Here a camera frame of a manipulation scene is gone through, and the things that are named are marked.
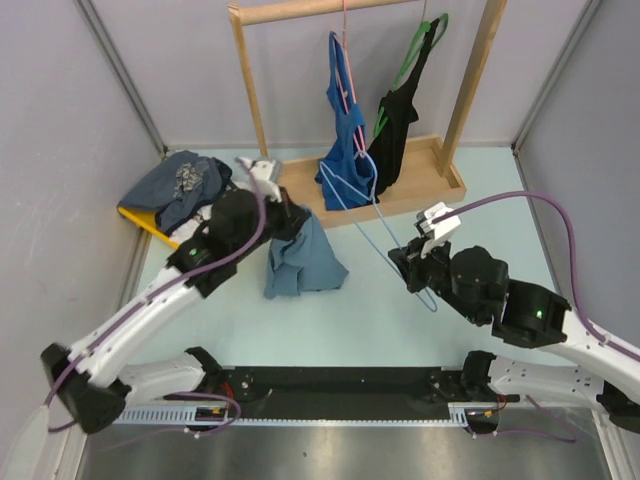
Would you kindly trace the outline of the light blue wire hanger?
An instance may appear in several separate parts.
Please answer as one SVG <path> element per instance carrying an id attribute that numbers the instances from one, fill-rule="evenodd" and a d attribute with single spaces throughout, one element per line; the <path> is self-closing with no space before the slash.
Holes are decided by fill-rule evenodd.
<path id="1" fill-rule="evenodd" d="M 358 232 L 362 235 L 362 237 L 366 240 L 366 242 L 371 246 L 371 248 L 376 252 L 376 254 L 386 263 L 386 265 L 391 269 L 394 275 L 399 280 L 402 280 L 403 277 L 401 275 L 399 268 L 391 261 L 388 254 L 383 252 L 382 248 L 375 241 L 375 239 L 372 238 L 367 232 L 367 230 L 362 226 L 362 224 L 368 224 L 371 222 L 379 223 L 384 228 L 387 235 L 390 237 L 392 241 L 392 245 L 394 247 L 400 246 L 399 238 L 397 237 L 394 230 L 389 225 L 387 219 L 385 218 L 385 216 L 381 211 L 381 208 L 378 206 L 378 202 L 376 201 L 375 188 L 377 186 L 377 181 L 378 181 L 378 170 L 375 165 L 375 162 L 373 161 L 371 156 L 363 150 L 358 150 L 356 152 L 356 156 L 364 158 L 367 161 L 373 173 L 371 188 L 369 189 L 367 194 L 361 192 L 354 185 L 346 181 L 342 176 L 335 173 L 329 167 L 329 165 L 326 163 L 325 160 L 319 160 L 318 166 L 319 166 L 321 176 L 323 178 L 323 184 L 329 186 L 331 192 L 333 193 L 336 200 L 338 201 L 342 211 L 347 215 L 347 218 L 350 221 L 350 223 L 358 230 Z M 356 196 L 365 200 L 367 202 L 367 205 L 363 206 L 361 209 L 349 209 L 346 206 L 346 203 L 343 197 L 338 192 L 338 189 L 336 187 L 336 182 L 342 185 L 345 190 L 351 191 Z"/>

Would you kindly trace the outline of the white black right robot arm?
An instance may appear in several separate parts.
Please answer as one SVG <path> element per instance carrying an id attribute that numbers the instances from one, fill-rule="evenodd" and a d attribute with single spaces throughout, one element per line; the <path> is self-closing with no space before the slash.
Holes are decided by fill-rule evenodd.
<path id="1" fill-rule="evenodd" d="M 484 401 L 493 393 L 536 396 L 605 413 L 617 427 L 638 432 L 638 367 L 611 341 L 588 332 L 565 298 L 510 279 L 507 263 L 480 246 L 452 254 L 450 244 L 444 243 L 422 254 L 423 244 L 416 238 L 388 253 L 409 292 L 429 288 L 471 324 L 490 326 L 492 336 L 505 344 L 571 363 L 549 367 L 471 352 L 461 376 L 469 399 Z"/>

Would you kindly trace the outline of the grey-blue tank top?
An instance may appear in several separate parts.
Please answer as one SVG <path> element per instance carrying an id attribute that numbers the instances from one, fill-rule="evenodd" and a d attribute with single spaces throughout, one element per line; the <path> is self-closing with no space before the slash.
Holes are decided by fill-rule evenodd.
<path id="1" fill-rule="evenodd" d="M 263 296 L 297 297 L 306 292 L 340 289 L 349 270 L 337 259 L 317 216 L 310 214 L 293 240 L 273 239 Z"/>

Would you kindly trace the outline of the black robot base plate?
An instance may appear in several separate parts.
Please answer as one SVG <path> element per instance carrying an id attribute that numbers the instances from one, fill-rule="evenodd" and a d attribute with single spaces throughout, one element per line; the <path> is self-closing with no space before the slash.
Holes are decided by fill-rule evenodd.
<path id="1" fill-rule="evenodd" d="M 217 383 L 240 404 L 243 420 L 265 422 L 422 422 L 448 419 L 454 403 L 495 411 L 507 402 L 441 367 L 243 366 L 220 370 Z"/>

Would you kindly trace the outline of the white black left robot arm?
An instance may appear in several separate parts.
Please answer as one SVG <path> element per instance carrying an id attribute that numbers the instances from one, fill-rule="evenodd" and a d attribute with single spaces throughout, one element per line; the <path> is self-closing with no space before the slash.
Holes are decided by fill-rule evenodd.
<path id="1" fill-rule="evenodd" d="M 43 350 L 49 396 L 61 401 L 86 434 L 106 429 L 134 404 L 214 397 L 222 368 L 202 347 L 167 361 L 130 361 L 170 320 L 230 280 L 258 247 L 295 239 L 310 216 L 284 189 L 266 196 L 245 189 L 224 193 L 209 220 L 174 250 L 145 291 L 71 346 L 52 343 Z"/>

